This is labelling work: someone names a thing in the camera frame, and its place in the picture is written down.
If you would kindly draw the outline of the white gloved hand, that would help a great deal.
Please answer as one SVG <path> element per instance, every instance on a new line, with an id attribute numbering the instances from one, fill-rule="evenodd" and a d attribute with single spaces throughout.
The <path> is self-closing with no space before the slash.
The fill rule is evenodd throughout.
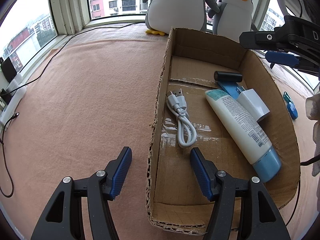
<path id="1" fill-rule="evenodd" d="M 313 142 L 316 144 L 316 149 L 315 149 L 315 155 L 314 157 L 319 157 L 319 147 L 320 147 L 320 142 L 319 142 L 319 93 L 306 99 L 305 102 L 305 110 L 306 110 L 306 116 L 310 120 L 315 120 L 316 123 L 313 126 L 313 135 L 312 139 Z"/>

